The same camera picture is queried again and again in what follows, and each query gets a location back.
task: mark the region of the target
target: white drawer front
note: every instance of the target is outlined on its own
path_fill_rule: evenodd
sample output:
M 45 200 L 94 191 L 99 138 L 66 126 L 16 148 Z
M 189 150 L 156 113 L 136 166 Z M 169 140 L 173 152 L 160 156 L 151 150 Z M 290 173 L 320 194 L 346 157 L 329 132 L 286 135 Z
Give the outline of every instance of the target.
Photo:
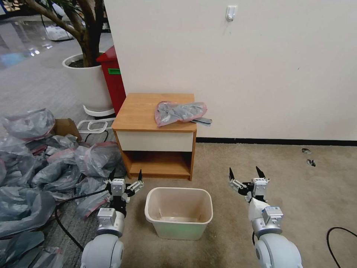
M 192 151 L 193 132 L 116 133 L 123 151 Z

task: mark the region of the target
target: nightstand shelf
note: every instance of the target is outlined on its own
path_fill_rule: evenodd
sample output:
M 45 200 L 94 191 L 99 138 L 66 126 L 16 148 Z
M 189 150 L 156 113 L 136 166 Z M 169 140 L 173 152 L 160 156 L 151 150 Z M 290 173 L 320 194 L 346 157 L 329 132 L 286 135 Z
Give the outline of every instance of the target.
M 128 177 L 192 180 L 196 124 L 176 122 L 157 127 L 154 110 L 160 101 L 189 103 L 193 94 L 129 94 L 112 128 Z

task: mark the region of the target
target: white planter pot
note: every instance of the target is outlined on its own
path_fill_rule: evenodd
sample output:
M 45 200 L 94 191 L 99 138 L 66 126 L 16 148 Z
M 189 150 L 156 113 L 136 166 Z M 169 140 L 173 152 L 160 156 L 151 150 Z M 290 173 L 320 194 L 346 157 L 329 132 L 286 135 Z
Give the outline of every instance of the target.
M 85 112 L 92 116 L 113 114 L 112 100 L 110 99 L 102 67 L 100 65 L 87 68 L 69 66 L 71 62 L 82 58 L 82 54 L 70 56 L 62 62 L 62 65 L 73 80 L 74 90 L 83 103 Z

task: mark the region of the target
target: white plastic basket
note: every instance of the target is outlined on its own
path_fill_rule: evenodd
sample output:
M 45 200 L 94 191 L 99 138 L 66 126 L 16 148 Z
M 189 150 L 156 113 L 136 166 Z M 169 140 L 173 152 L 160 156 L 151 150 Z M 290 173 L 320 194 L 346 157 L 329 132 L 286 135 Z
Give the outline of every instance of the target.
M 157 187 L 146 197 L 145 217 L 161 238 L 198 240 L 213 218 L 212 198 L 203 189 Z

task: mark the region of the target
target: shiny tile floor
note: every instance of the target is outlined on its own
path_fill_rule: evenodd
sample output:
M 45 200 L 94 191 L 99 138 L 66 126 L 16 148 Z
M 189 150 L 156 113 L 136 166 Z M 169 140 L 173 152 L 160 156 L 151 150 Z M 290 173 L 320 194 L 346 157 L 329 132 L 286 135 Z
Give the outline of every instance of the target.
M 36 57 L 55 45 L 48 39 L 41 21 L 26 21 L 26 17 L 0 21 L 0 70 Z

